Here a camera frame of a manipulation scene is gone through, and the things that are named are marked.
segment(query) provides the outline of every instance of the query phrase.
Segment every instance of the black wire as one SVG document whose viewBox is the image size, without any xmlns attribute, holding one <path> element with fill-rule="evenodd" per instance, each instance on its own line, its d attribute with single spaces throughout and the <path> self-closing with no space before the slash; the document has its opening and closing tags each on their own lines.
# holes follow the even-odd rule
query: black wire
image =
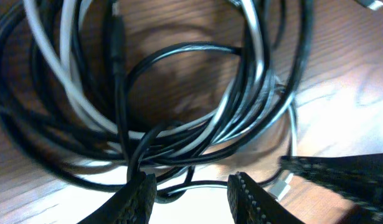
<svg viewBox="0 0 383 224">
<path fill-rule="evenodd" d="M 233 1 L 234 6 L 237 8 L 237 2 Z M 281 4 L 281 14 L 285 18 L 285 4 Z M 24 130 L 18 125 L 18 123 L 25 124 L 28 128 L 27 130 L 35 132 L 40 138 L 47 142 L 53 143 L 55 146 L 63 150 L 68 150 L 75 152 L 79 155 L 85 156 L 89 159 L 103 160 L 103 161 L 117 161 L 121 162 L 123 165 L 126 165 L 130 161 L 130 167 L 128 168 L 129 176 L 138 170 L 138 166 L 173 166 L 171 170 L 166 172 L 163 175 L 157 177 L 157 183 L 162 184 L 163 182 L 177 177 L 185 172 L 187 172 L 186 179 L 183 184 L 172 186 L 170 188 L 162 189 L 158 191 L 156 201 L 158 203 L 169 203 L 174 200 L 177 200 L 182 196 L 185 190 L 198 188 L 198 187 L 225 187 L 225 182 L 218 181 L 198 181 L 192 182 L 192 176 L 194 173 L 194 166 L 198 164 L 205 164 L 210 162 L 215 162 L 220 159 L 224 159 L 228 156 L 234 154 L 238 148 L 242 147 L 248 143 L 251 139 L 261 135 L 267 128 L 269 128 L 275 121 L 277 121 L 281 115 L 287 110 L 290 106 L 296 116 L 295 104 L 293 99 L 295 96 L 295 91 L 299 85 L 301 75 L 306 67 L 306 62 L 308 54 L 310 51 L 311 35 L 312 35 L 312 24 L 313 24 L 313 3 L 311 0 L 301 0 L 301 30 L 300 30 L 300 39 L 298 42 L 295 59 L 293 62 L 293 67 L 291 70 L 291 75 L 289 77 L 288 83 L 285 85 L 280 99 L 277 101 L 275 106 L 272 109 L 270 108 L 271 97 L 275 91 L 274 87 L 274 77 L 272 73 L 271 59 L 270 59 L 270 43 L 268 41 L 268 32 L 265 26 L 265 20 L 260 14 L 260 9 L 255 6 L 255 10 L 258 12 L 259 25 L 262 30 L 263 37 L 263 52 L 264 52 L 264 69 L 263 69 L 263 78 L 260 80 L 258 90 L 252 96 L 252 101 L 259 100 L 261 103 L 259 105 L 257 113 L 254 114 L 252 119 L 248 120 L 245 123 L 242 123 L 247 113 L 250 111 L 252 104 L 247 103 L 246 95 L 250 90 L 250 80 L 253 78 L 255 73 L 254 60 L 256 55 L 254 55 L 252 41 L 250 39 L 250 32 L 248 28 L 245 29 L 244 35 L 244 46 L 240 48 L 228 47 L 224 45 L 218 45 L 207 42 L 194 42 L 194 43 L 182 43 L 177 45 L 172 45 L 166 47 L 162 50 L 159 50 L 150 56 L 142 60 L 137 66 L 135 66 L 127 77 L 119 76 L 115 82 L 115 91 L 116 91 L 116 115 L 117 115 L 117 125 L 119 129 L 118 136 L 109 133 L 101 133 L 97 131 L 92 131 L 84 129 L 80 126 L 63 122 L 62 118 L 59 118 L 60 115 L 54 114 L 54 116 L 46 116 L 34 111 L 26 110 L 20 102 L 16 99 L 14 94 L 9 89 L 7 83 L 2 78 L 1 74 L 1 59 L 3 55 L 4 44 L 6 43 L 7 38 L 10 36 L 14 28 L 20 23 L 24 18 L 24 10 L 21 1 L 15 4 L 8 12 L 3 15 L 0 19 L 0 125 L 3 127 L 3 130 L 10 137 L 11 141 L 20 149 L 25 155 L 32 158 L 38 164 L 40 164 L 44 169 L 56 175 L 58 178 L 63 179 L 71 184 L 78 185 L 87 189 L 101 190 L 106 192 L 116 192 L 123 185 L 106 185 L 89 182 L 87 180 L 81 179 L 76 175 L 69 173 L 63 170 L 61 167 L 56 165 L 53 162 L 50 162 L 46 159 L 30 140 L 28 140 L 27 135 L 24 133 Z M 267 13 L 267 9 L 263 9 L 263 14 Z M 49 18 L 44 19 L 45 23 L 51 24 Z M 282 33 L 285 26 L 284 22 L 280 22 L 279 31 L 277 34 L 277 40 L 279 41 L 282 37 Z M 84 55 L 82 54 L 82 46 L 80 45 L 80 39 L 78 34 L 74 36 L 75 42 L 78 46 L 74 47 L 74 51 L 78 52 L 78 63 L 80 66 L 85 65 L 84 68 L 80 68 L 85 73 L 88 73 L 87 70 L 87 61 L 84 60 Z M 239 69 L 235 77 L 234 84 L 229 93 L 229 103 L 226 105 L 223 113 L 223 117 L 219 120 L 217 125 L 215 125 L 214 130 L 208 135 L 205 141 L 202 141 L 197 147 L 191 149 L 188 152 L 182 153 L 178 156 L 171 156 L 171 154 L 182 149 L 184 146 L 188 145 L 190 142 L 193 142 L 203 130 L 207 127 L 209 119 L 205 123 L 201 123 L 199 126 L 182 131 L 181 133 L 172 134 L 170 136 L 156 138 L 156 135 L 160 130 L 164 129 L 165 125 L 159 125 L 155 128 L 151 128 L 150 132 L 144 135 L 141 140 L 129 139 L 128 136 L 128 122 L 129 117 L 126 115 L 128 110 L 127 97 L 128 93 L 131 90 L 136 79 L 145 72 L 152 64 L 156 63 L 159 60 L 162 60 L 166 57 L 180 54 L 182 52 L 189 52 L 195 50 L 213 50 L 227 54 L 236 54 L 240 56 Z M 35 57 L 35 61 L 41 61 L 40 56 L 37 56 L 35 53 L 32 54 L 32 57 Z M 40 84 L 44 83 L 45 80 L 36 80 L 40 78 L 40 74 L 45 72 L 44 67 L 37 67 L 36 73 L 37 76 L 32 76 L 35 78 L 35 88 L 39 87 Z M 37 90 L 39 95 L 47 90 L 39 89 Z M 53 114 L 54 104 L 50 104 L 47 101 L 47 98 L 43 99 L 43 96 L 40 97 L 42 102 L 44 102 L 47 110 Z M 264 117 L 264 111 L 270 110 L 268 114 Z M 230 118 L 237 116 L 237 119 L 234 120 L 232 124 L 229 124 Z M 246 135 L 240 137 L 231 145 L 209 154 L 203 154 L 206 148 L 212 143 L 213 139 L 221 132 L 224 131 L 224 135 L 228 134 L 229 131 L 234 127 L 240 129 L 246 128 L 251 125 L 254 121 L 260 121 L 252 130 Z M 49 128 L 54 128 L 59 131 L 63 131 L 67 134 L 71 134 L 77 138 L 78 141 L 67 141 L 66 139 L 61 138 L 56 135 Z M 113 141 L 121 142 L 122 150 L 125 150 L 123 154 L 112 154 L 104 152 L 97 147 L 88 146 L 82 144 L 83 140 L 87 139 L 96 139 L 98 141 Z M 291 144 L 288 148 L 288 154 L 291 152 Z M 260 182 L 262 186 L 266 186 L 275 181 L 278 176 L 281 174 L 282 170 L 278 170 L 271 178 Z"/>
</svg>

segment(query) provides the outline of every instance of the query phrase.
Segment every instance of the wooden table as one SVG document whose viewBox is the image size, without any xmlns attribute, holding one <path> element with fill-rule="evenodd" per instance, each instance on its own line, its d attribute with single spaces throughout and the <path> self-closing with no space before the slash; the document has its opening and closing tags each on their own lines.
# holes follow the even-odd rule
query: wooden table
<svg viewBox="0 0 383 224">
<path fill-rule="evenodd" d="M 0 1 L 0 16 L 14 1 Z M 297 1 L 287 1 L 288 24 L 280 48 L 273 53 L 275 70 L 286 80 L 298 38 Z M 82 39 L 96 74 L 101 62 L 103 1 L 93 3 Z M 278 3 L 269 18 L 277 31 Z M 183 41 L 213 40 L 239 45 L 242 18 L 222 0 L 122 1 L 128 40 L 128 69 L 146 55 Z M 30 33 L 23 22 L 9 39 L 3 71 L 30 108 L 40 109 L 28 76 Z M 165 118 L 194 119 L 216 107 L 234 75 L 237 59 L 189 53 L 160 62 L 137 82 L 135 109 L 150 122 Z M 57 99 L 66 105 L 52 78 Z M 297 94 L 298 154 L 348 156 L 383 152 L 383 8 L 371 12 L 352 0 L 316 1 L 314 41 L 308 69 Z M 245 149 L 224 161 L 198 167 L 195 180 L 225 180 L 235 171 L 256 180 L 270 176 L 285 147 L 285 120 Z M 88 177 L 124 182 L 125 168 Z M 180 183 L 176 179 L 165 185 Z M 281 204 L 306 223 L 335 223 L 352 203 L 322 187 L 294 178 Z M 0 223 L 75 223 L 111 194 L 84 190 L 57 180 L 17 151 L 0 128 Z M 150 223 L 233 223 L 225 190 L 188 191 L 177 202 L 154 205 Z"/>
</svg>

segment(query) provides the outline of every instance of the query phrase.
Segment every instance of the cable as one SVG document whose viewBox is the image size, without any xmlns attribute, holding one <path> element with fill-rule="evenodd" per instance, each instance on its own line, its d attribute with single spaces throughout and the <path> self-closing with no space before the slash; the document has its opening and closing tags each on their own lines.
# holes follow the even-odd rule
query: cable
<svg viewBox="0 0 383 224">
<path fill-rule="evenodd" d="M 82 93 L 83 86 L 80 79 L 83 75 L 88 76 L 90 74 L 87 72 L 88 63 L 82 53 L 78 32 L 82 27 L 91 1 L 84 0 L 79 4 L 75 1 L 64 1 L 60 23 L 60 58 L 54 52 L 50 41 L 54 16 L 46 13 L 39 17 L 37 4 L 33 0 L 24 0 L 24 5 L 20 2 L 15 4 L 0 19 L 0 125 L 16 147 L 44 169 L 60 179 L 87 189 L 116 192 L 122 188 L 123 184 L 94 183 L 66 171 L 40 153 L 44 147 L 37 147 L 27 138 L 25 132 L 32 132 L 44 142 L 48 142 L 58 149 L 74 152 L 87 159 L 116 162 L 123 166 L 128 165 L 128 180 L 143 167 L 172 167 L 157 177 L 158 184 L 187 172 L 183 184 L 158 191 L 156 199 L 158 203 L 173 202 L 189 189 L 199 187 L 226 188 L 226 182 L 192 181 L 195 166 L 231 156 L 240 147 L 259 137 L 286 112 L 288 112 L 290 120 L 290 142 L 287 154 L 295 155 L 296 108 L 293 100 L 310 51 L 313 3 L 311 0 L 301 0 L 300 38 L 290 77 L 285 85 L 276 83 L 277 77 L 272 69 L 271 44 L 268 39 L 265 19 L 263 19 L 267 9 L 259 8 L 252 0 L 232 1 L 230 3 L 245 18 L 246 26 L 241 48 L 210 42 L 175 44 L 147 56 L 127 73 L 124 66 L 126 53 L 120 51 L 123 50 L 121 45 L 124 39 L 123 36 L 120 36 L 123 35 L 122 18 L 115 11 L 116 1 L 110 1 L 111 8 L 108 10 L 111 11 L 111 18 L 107 20 L 107 23 L 111 25 L 110 45 L 104 46 L 104 48 L 106 48 L 105 60 L 109 62 L 110 66 L 106 76 L 112 77 L 115 82 L 115 99 L 102 102 L 101 97 L 98 96 L 95 100 L 101 105 L 98 108 L 103 110 L 107 109 L 107 105 L 110 105 L 108 101 L 115 103 L 116 124 L 112 121 L 113 118 L 109 119 L 105 116 L 108 114 L 107 112 L 104 112 L 103 115 L 96 110 Z M 47 0 L 41 1 L 40 5 L 40 7 L 49 8 L 49 11 L 53 12 L 52 14 L 57 12 L 60 6 L 60 0 L 51 4 Z M 54 102 L 50 102 L 50 99 L 53 99 L 51 91 L 45 86 L 39 86 L 41 83 L 47 83 L 42 78 L 46 69 L 36 63 L 42 59 L 40 54 L 38 56 L 35 47 L 32 47 L 30 55 L 32 79 L 34 79 L 34 86 L 40 99 L 49 112 L 48 115 L 25 109 L 2 77 L 1 59 L 4 45 L 14 28 L 25 17 L 25 12 L 40 51 L 65 88 L 74 111 L 87 128 L 72 124 L 59 112 L 55 112 L 56 109 L 59 111 L 59 107 Z M 150 128 L 145 133 L 129 130 L 131 125 L 128 116 L 128 93 L 137 78 L 156 62 L 191 51 L 220 52 L 240 57 L 236 76 L 229 83 L 218 108 L 187 124 L 168 121 Z M 67 138 L 63 138 L 56 131 L 65 134 Z M 220 145 L 230 140 L 232 142 L 228 146 L 204 154 L 208 147 Z M 101 143 L 104 142 L 111 142 L 111 145 L 112 143 L 120 143 L 120 152 L 102 149 Z M 259 184 L 268 186 L 274 183 L 276 186 L 282 172 L 282 170 L 276 171 L 272 177 L 259 182 Z M 292 174 L 287 174 L 281 181 L 289 183 L 291 177 Z"/>
</svg>

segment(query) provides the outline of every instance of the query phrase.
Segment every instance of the wood grain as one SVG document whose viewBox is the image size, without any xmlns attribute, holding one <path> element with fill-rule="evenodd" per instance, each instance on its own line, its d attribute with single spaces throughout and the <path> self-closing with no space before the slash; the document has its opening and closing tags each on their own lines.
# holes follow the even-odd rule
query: wood grain
<svg viewBox="0 0 383 224">
<path fill-rule="evenodd" d="M 0 16 L 14 1 L 0 1 Z M 288 24 L 274 52 L 277 74 L 286 80 L 298 38 L 297 1 L 287 1 Z M 148 54 L 184 41 L 211 40 L 239 45 L 242 18 L 220 0 L 122 1 L 128 64 L 131 69 Z M 103 82 L 101 23 L 103 1 L 92 4 L 82 40 L 97 79 Z M 297 94 L 298 153 L 304 156 L 347 156 L 383 152 L 383 8 L 371 12 L 352 0 L 315 2 L 314 41 L 307 71 Z M 278 2 L 273 1 L 269 31 L 275 36 Z M 42 110 L 28 75 L 29 28 L 23 22 L 4 53 L 3 72 L 19 99 Z M 234 75 L 237 58 L 191 53 L 159 62 L 132 91 L 135 110 L 149 122 L 195 119 L 214 109 Z M 62 88 L 49 75 L 57 99 L 67 106 Z M 285 120 L 231 158 L 197 168 L 195 180 L 225 180 L 237 170 L 256 180 L 273 174 L 285 151 Z M 125 181 L 125 168 L 85 175 L 102 182 Z M 165 185 L 180 183 L 182 178 Z M 352 203 L 300 178 L 291 182 L 281 201 L 306 223 L 334 223 Z M 111 194 L 68 185 L 45 173 L 18 152 L 0 129 L 0 223 L 76 223 Z M 177 202 L 154 205 L 150 223 L 233 223 L 225 190 L 188 191 Z"/>
</svg>

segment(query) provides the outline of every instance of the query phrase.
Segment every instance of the cable bundle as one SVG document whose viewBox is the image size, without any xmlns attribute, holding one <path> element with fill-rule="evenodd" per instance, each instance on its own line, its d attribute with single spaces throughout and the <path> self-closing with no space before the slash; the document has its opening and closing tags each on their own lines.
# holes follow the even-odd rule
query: cable bundle
<svg viewBox="0 0 383 224">
<path fill-rule="evenodd" d="M 285 0 L 281 0 L 281 25 L 273 46 L 263 15 L 268 13 L 268 1 L 257 4 L 253 0 L 229 1 L 245 18 L 243 47 L 232 47 L 212 42 L 186 42 L 163 48 L 140 61 L 131 71 L 125 71 L 125 53 L 122 51 L 124 35 L 123 22 L 118 14 L 118 3 L 109 1 L 105 29 L 105 63 L 107 77 L 112 77 L 115 88 L 112 101 L 115 114 L 107 110 L 107 96 L 102 95 L 90 79 L 87 61 L 82 52 L 78 32 L 91 1 L 64 0 L 64 2 L 19 2 L 0 19 L 0 124 L 12 142 L 27 156 L 60 179 L 87 189 L 116 192 L 123 185 L 107 185 L 90 182 L 66 171 L 44 157 L 37 146 L 21 130 L 18 122 L 25 124 L 42 139 L 52 142 L 59 149 L 74 152 L 80 156 L 109 161 L 128 166 L 130 180 L 141 167 L 172 167 L 157 177 L 161 184 L 187 172 L 183 184 L 158 191 L 156 201 L 169 203 L 183 195 L 185 190 L 197 187 L 222 187 L 221 181 L 192 181 L 194 167 L 229 157 L 249 141 L 261 135 L 283 114 L 290 117 L 290 143 L 288 155 L 296 152 L 296 113 L 293 104 L 295 91 L 306 67 L 313 25 L 313 2 L 301 0 L 300 38 L 293 67 L 286 84 L 279 83 L 272 69 L 271 51 L 280 43 L 285 26 Z M 62 7 L 60 23 L 60 57 L 52 47 L 54 16 Z M 50 113 L 46 116 L 25 109 L 8 88 L 1 73 L 4 44 L 13 29 L 25 16 L 31 27 L 35 42 L 31 46 L 31 74 L 35 90 Z M 135 81 L 149 67 L 177 54 L 193 51 L 220 52 L 240 57 L 235 78 L 229 83 L 216 110 L 190 123 L 165 121 L 141 132 L 142 124 L 128 112 L 128 94 Z M 59 82 L 63 85 L 68 100 L 86 128 L 70 123 L 60 112 L 52 99 L 52 93 L 45 79 L 46 66 L 43 57 Z M 91 89 L 98 104 L 91 104 L 83 94 L 83 88 Z M 61 131 L 73 141 L 62 138 L 55 131 Z M 114 150 L 104 151 L 98 146 L 108 143 Z M 228 143 L 214 152 L 204 154 L 208 147 Z M 282 170 L 266 181 L 267 186 L 276 181 Z"/>
</svg>

